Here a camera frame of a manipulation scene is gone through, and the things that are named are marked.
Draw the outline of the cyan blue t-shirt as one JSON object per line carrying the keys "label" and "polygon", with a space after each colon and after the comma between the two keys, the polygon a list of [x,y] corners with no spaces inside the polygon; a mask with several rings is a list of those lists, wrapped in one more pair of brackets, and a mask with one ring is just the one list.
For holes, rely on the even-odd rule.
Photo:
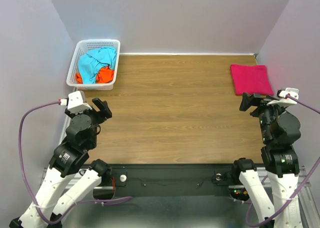
{"label": "cyan blue t-shirt", "polygon": [[78,73],[82,84],[96,84],[96,75],[102,67],[109,66],[115,71],[117,51],[114,47],[101,47],[89,50],[78,61]]}

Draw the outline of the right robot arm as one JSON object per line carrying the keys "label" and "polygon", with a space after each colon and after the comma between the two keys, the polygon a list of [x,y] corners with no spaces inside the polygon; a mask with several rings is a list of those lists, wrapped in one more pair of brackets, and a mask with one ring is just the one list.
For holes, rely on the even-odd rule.
{"label": "right robot arm", "polygon": [[240,111],[254,106],[251,116],[259,120],[262,142],[261,157],[269,179],[270,198],[260,180],[256,165],[250,159],[234,161],[231,180],[241,183],[258,217],[259,228],[301,228],[299,199],[291,195],[298,187],[299,160],[293,143],[301,137],[301,124],[296,116],[287,112],[295,105],[299,90],[279,90],[275,97],[243,93]]}

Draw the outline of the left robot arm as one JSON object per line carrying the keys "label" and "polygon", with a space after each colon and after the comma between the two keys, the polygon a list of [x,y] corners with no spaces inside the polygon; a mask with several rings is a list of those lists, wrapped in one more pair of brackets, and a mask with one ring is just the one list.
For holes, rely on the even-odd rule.
{"label": "left robot arm", "polygon": [[89,159],[89,151],[97,146],[97,137],[101,124],[112,117],[106,101],[92,99],[96,108],[86,102],[80,92],[69,94],[53,104],[65,106],[65,114],[70,123],[65,130],[66,136],[54,149],[49,161],[45,178],[37,191],[33,193],[28,183],[22,153],[22,130],[25,118],[33,110],[23,115],[18,131],[18,155],[23,182],[31,197],[31,204],[18,218],[13,219],[11,228],[60,228],[62,221],[78,204],[85,203],[84,197],[97,185],[106,185],[111,181],[110,166],[97,159],[93,161],[85,174],[68,190],[66,186]]}

